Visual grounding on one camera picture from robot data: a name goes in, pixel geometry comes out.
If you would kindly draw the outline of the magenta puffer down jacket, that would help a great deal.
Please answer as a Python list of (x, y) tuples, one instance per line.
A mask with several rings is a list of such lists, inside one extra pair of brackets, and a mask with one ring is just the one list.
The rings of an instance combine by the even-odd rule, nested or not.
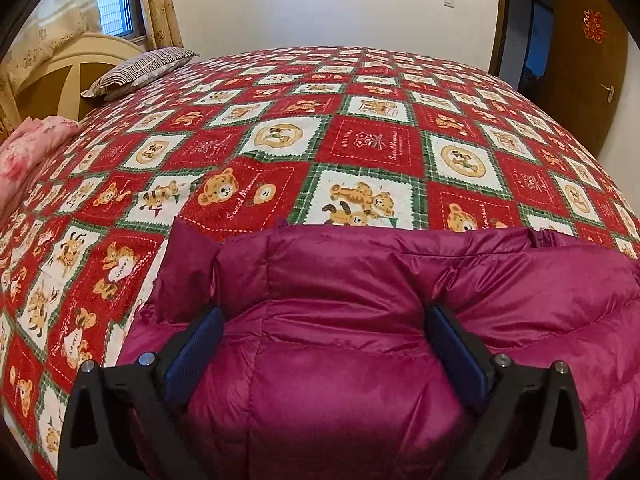
[(638, 434), (639, 263), (588, 240), (326, 225), (216, 243), (177, 221), (119, 362), (215, 306), (182, 423), (221, 479), (432, 478), (471, 426), (425, 339), (433, 306), (518, 363), (567, 362), (591, 478)]

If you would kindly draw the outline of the pink floral folded quilt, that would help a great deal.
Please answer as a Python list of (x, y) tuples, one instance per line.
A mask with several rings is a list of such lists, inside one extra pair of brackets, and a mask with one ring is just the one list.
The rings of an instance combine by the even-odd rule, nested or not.
[(27, 117), (1, 145), (1, 224), (17, 208), (36, 169), (61, 144), (81, 132), (79, 122), (62, 117)]

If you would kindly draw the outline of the cream wooden headboard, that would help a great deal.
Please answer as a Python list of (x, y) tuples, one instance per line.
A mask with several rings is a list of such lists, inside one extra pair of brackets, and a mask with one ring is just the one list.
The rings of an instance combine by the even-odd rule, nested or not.
[(141, 53), (133, 42), (100, 32), (33, 27), (18, 35), (1, 58), (2, 138), (27, 117), (85, 117), (92, 106), (81, 92)]

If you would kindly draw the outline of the red bear patchwork bedspread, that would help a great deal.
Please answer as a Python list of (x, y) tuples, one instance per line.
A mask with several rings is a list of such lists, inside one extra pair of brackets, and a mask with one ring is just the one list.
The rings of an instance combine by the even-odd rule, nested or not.
[(423, 55), (315, 47), (196, 62), (93, 110), (1, 225), (1, 406), (52, 479), (67, 395), (116, 362), (171, 225), (552, 229), (639, 255), (596, 159), (506, 82)]

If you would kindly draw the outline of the brown wooden door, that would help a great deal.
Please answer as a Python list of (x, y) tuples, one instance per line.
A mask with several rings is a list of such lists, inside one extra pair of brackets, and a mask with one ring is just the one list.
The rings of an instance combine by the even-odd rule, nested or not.
[[(608, 32), (602, 44), (588, 40), (582, 31), (587, 9), (602, 14)], [(538, 106), (593, 156), (600, 154), (611, 129), (627, 54), (627, 27), (608, 0), (554, 0), (550, 51)]]

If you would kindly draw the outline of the striped grey pillow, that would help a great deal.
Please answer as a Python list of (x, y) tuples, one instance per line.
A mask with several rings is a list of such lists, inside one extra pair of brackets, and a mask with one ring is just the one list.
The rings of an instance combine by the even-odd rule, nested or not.
[(146, 51), (109, 70), (93, 81), (80, 96), (87, 100), (115, 101), (185, 66), (197, 57), (198, 52), (179, 47)]

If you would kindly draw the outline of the beige floral curtain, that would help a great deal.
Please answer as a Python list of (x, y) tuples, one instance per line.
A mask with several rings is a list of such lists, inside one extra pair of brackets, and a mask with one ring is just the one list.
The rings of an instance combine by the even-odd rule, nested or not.
[(182, 47), (174, 0), (140, 0), (148, 47)]

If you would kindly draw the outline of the red door decoration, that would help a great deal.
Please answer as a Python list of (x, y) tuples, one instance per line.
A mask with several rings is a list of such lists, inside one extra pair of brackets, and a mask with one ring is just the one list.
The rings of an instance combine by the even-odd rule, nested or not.
[(602, 44), (608, 32), (603, 27), (602, 14), (599, 11), (587, 9), (582, 18), (582, 31), (588, 40)]

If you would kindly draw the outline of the sheer patterned curtain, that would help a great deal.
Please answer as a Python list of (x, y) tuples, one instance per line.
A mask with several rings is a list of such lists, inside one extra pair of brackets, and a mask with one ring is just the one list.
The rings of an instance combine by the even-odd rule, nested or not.
[(96, 0), (41, 0), (1, 62), (1, 89), (14, 93), (42, 63), (86, 32), (102, 32)]

